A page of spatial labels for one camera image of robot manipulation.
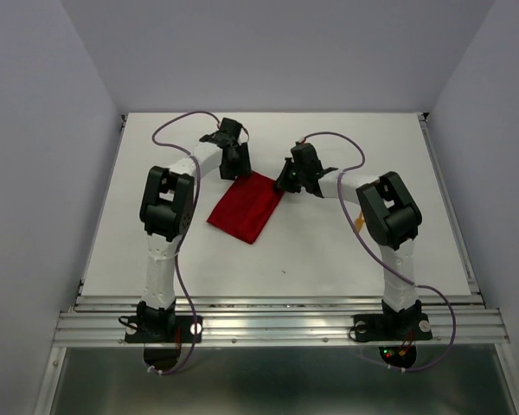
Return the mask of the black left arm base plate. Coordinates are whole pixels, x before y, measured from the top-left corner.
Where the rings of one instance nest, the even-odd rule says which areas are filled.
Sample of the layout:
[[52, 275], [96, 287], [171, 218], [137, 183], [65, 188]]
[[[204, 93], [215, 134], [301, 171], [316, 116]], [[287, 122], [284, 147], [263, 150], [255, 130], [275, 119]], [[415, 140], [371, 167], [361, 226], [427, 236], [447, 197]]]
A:
[[165, 328], [147, 328], [138, 322], [136, 316], [121, 316], [119, 323], [125, 328], [125, 342], [130, 344], [177, 343], [191, 344], [202, 341], [202, 316], [178, 315]]

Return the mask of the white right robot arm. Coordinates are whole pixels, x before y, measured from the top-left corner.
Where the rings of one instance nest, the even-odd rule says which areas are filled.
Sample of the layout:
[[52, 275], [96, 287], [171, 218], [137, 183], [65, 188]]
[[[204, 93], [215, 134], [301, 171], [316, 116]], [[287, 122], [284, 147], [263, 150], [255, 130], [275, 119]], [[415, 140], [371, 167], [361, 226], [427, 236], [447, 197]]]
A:
[[341, 207], [356, 204], [380, 255], [367, 252], [383, 267], [381, 315], [386, 335], [400, 337], [412, 327], [407, 310], [419, 304], [413, 275], [414, 240], [422, 215], [400, 175], [390, 171], [382, 176], [345, 175], [351, 169], [324, 168], [312, 144], [296, 144], [275, 182], [277, 190], [307, 193], [324, 199], [337, 199]]

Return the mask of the red cloth napkin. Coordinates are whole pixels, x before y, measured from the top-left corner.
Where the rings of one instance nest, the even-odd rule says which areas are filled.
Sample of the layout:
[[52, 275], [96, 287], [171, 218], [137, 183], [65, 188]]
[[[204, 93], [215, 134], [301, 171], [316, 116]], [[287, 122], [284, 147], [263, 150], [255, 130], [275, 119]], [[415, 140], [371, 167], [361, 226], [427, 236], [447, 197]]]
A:
[[280, 203], [284, 192], [275, 181], [253, 172], [234, 181], [208, 217], [208, 224], [252, 245]]

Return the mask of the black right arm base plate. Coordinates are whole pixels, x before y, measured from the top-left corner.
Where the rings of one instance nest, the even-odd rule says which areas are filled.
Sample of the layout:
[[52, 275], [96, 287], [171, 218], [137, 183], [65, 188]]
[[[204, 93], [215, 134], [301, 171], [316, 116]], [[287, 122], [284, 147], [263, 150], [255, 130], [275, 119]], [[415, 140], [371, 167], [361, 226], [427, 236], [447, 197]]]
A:
[[429, 341], [433, 338], [430, 328], [423, 331], [420, 323], [428, 322], [426, 314], [410, 317], [388, 314], [358, 314], [353, 316], [349, 338], [355, 342], [401, 342], [413, 336], [414, 341]]

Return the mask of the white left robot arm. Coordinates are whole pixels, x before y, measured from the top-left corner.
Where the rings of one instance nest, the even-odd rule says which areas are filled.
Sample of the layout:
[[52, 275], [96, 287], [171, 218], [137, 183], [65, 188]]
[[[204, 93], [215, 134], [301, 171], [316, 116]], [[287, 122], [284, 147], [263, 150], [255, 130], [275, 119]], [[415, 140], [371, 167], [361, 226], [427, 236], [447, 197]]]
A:
[[202, 178], [216, 169], [222, 180], [229, 181], [252, 174], [248, 144], [240, 140], [248, 131], [240, 122], [223, 118], [217, 122], [217, 130], [202, 136], [193, 150], [157, 140], [159, 132], [173, 123], [158, 127], [152, 142], [182, 152], [183, 158], [167, 167], [151, 167], [139, 209], [148, 261], [137, 316], [145, 320], [145, 330], [158, 341], [175, 332], [176, 260], [194, 216]]

